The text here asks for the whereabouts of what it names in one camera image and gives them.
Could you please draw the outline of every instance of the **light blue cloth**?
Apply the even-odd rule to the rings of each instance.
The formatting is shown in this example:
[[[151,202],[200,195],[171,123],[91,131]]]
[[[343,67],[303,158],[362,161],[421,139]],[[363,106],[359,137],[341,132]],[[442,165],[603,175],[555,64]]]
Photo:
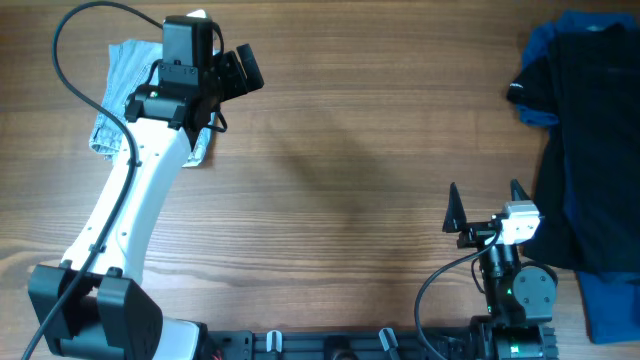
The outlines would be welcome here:
[[[109,73],[107,90],[102,107],[112,112],[118,120],[125,122],[125,101],[138,85],[149,76],[151,63],[162,58],[162,44],[139,40],[127,40],[119,45],[109,45]],[[158,84],[157,72],[151,84]],[[213,125],[214,114],[211,114]],[[207,146],[211,141],[211,129],[200,131],[196,145],[184,164],[185,167],[197,166],[204,159]],[[106,159],[113,160],[122,143],[122,132],[106,116],[99,114],[89,137],[89,147]]]

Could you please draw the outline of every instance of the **wood grain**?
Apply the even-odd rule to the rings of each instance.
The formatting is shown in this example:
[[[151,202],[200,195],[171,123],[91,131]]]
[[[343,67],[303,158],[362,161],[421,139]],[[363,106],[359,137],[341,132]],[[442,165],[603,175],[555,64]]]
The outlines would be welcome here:
[[[0,359],[18,358],[36,329],[30,272],[57,263],[110,171],[87,148],[95,112],[50,64],[53,29],[80,2],[0,4]],[[169,316],[254,331],[410,328],[421,282],[465,254],[440,232],[449,183],[474,220],[500,208],[511,178],[533,186],[546,136],[504,99],[531,29],[569,7],[640,11],[624,1],[139,3],[158,20],[205,8],[228,46],[251,43],[263,72],[264,89],[224,105],[230,130],[203,166],[175,181],[143,283]],[[87,10],[63,32],[61,63],[101,99],[107,44],[160,36],[117,10]],[[640,357],[638,344],[591,345],[575,277],[560,280],[562,359]],[[422,317],[464,325],[484,305],[461,266],[433,286]],[[41,344],[34,358],[49,357]]]

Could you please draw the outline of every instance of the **black cable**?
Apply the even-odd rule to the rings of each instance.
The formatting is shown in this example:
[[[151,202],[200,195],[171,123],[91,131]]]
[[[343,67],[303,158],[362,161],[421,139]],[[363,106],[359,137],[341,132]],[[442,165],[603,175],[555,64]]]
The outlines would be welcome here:
[[[222,115],[222,113],[220,111],[216,112],[216,117],[218,119],[220,119],[220,125],[222,125],[222,127],[219,126],[215,126],[215,125],[205,125],[204,127],[206,127],[207,129],[211,129],[215,132],[227,132],[227,120],[225,120],[224,115]]]
[[[33,335],[31,342],[29,342],[29,345],[27,346],[27,348],[24,351],[24,354],[22,355],[23,360],[27,360],[31,358],[31,355],[33,354],[33,351],[35,350],[36,345],[38,345],[38,342],[42,338],[44,332],[51,325],[51,322],[56,317],[56,315],[60,312],[62,307],[66,304],[67,300],[69,300],[69,297],[71,296],[75,288],[78,286],[78,284],[80,283],[80,280],[82,279],[82,277],[87,272],[87,270],[95,260],[96,256],[98,255],[99,250],[102,247],[102,244],[104,243],[107,237],[107,234],[109,234],[109,231],[111,230],[111,226],[113,225],[113,222],[115,221],[120,211],[120,208],[122,207],[122,203],[124,202],[127,196],[127,193],[131,186],[131,181],[133,180],[133,175],[135,173],[136,163],[138,160],[135,141],[133,139],[133,136],[129,132],[129,129],[127,129],[127,127],[124,124],[122,124],[115,115],[111,114],[108,110],[98,105],[93,100],[89,99],[86,95],[84,95],[78,89],[76,89],[73,85],[71,85],[71,83],[67,80],[67,78],[62,73],[62,70],[60,69],[60,64],[58,63],[58,38],[60,37],[60,32],[62,31],[62,28],[67,23],[67,21],[69,21],[69,19],[71,19],[71,17],[73,17],[75,14],[79,13],[82,10],[85,10],[91,7],[96,7],[96,6],[111,6],[111,7],[128,11],[134,15],[141,17],[142,19],[148,21],[149,23],[157,26],[158,28],[162,29],[162,25],[160,23],[151,19],[147,15],[139,12],[138,10],[130,8],[126,5],[122,5],[122,4],[118,4],[110,1],[96,1],[96,2],[90,2],[90,3],[80,5],[75,9],[71,10],[69,13],[67,13],[64,16],[64,18],[62,18],[62,20],[60,21],[60,24],[58,24],[58,27],[56,28],[56,31],[53,35],[53,41],[51,44],[51,58],[53,61],[53,68],[55,69],[56,74],[58,74],[60,81],[62,81],[62,83],[67,87],[67,89],[69,89],[69,91],[71,91],[74,95],[79,97],[82,101],[87,103],[89,106],[93,107],[94,109],[98,110],[99,112],[104,114],[106,117],[108,117],[122,131],[122,133],[124,134],[124,137],[127,140],[127,144],[130,150],[129,151],[129,169],[127,171],[127,176],[125,178],[124,184],[122,186],[122,190],[120,190],[120,194],[118,195],[115,205],[113,206],[113,209],[111,210],[111,213],[109,214],[109,217],[107,218],[107,221],[105,222],[105,225],[102,228],[102,231],[100,231],[100,234],[98,235],[98,239],[96,240],[96,243],[93,246],[93,249],[89,253],[87,260],[84,262],[80,270],[78,270],[78,272],[76,273],[76,276],[73,278],[71,283],[69,283],[69,285],[66,287],[66,289],[62,293],[62,296],[60,296],[58,301],[51,308],[51,311],[49,311],[49,314],[47,315],[47,317],[40,324],[40,327]]]
[[[420,288],[420,291],[418,291],[418,296],[416,296],[416,303],[413,307],[413,317],[414,320],[416,322],[416,333],[418,334],[418,341],[420,343],[422,343],[422,345],[424,345],[429,351],[431,351],[433,354],[436,355],[436,357],[440,360],[447,360],[444,356],[440,355],[440,353],[433,347],[433,345],[431,345],[431,343],[429,342],[429,340],[427,340],[426,335],[424,334],[424,330],[422,329],[422,325],[421,325],[421,321],[420,321],[420,302],[422,301],[422,296],[424,295],[425,291],[427,291],[427,288],[429,287],[429,285],[431,285],[431,283],[438,277],[440,276],[442,273],[444,273],[445,271],[456,267],[460,264],[462,264],[465,261],[469,261],[469,260],[473,260],[473,259],[477,259],[479,258],[482,254],[486,253],[487,251],[489,251],[495,244],[496,242],[498,242],[498,239],[500,238],[500,234],[502,233],[502,227],[501,225],[499,225],[499,227],[496,229],[496,235],[493,238],[493,240],[491,240],[491,242],[487,245],[487,247],[485,247],[484,249],[475,252],[473,254],[467,255],[463,258],[460,258],[456,261],[453,261],[443,267],[441,267],[440,269],[438,269],[436,272],[434,272],[433,274],[431,274],[431,276],[429,276],[429,278],[427,279],[427,281],[424,282],[424,284],[422,284],[422,287]]]
[[[149,76],[147,77],[147,80],[145,80],[144,84],[145,85],[149,85],[151,83],[151,79],[153,79],[153,73],[156,71],[156,68],[158,67],[158,64],[160,64],[162,62],[162,59],[157,59],[154,62],[151,63],[151,69],[149,70]]]
[[[476,283],[476,287],[478,288],[478,291],[480,291],[480,294],[484,294],[484,289],[480,286],[478,278],[476,278],[476,261],[478,261],[478,259],[479,258],[475,258],[471,262],[471,277],[473,278],[473,282]]]

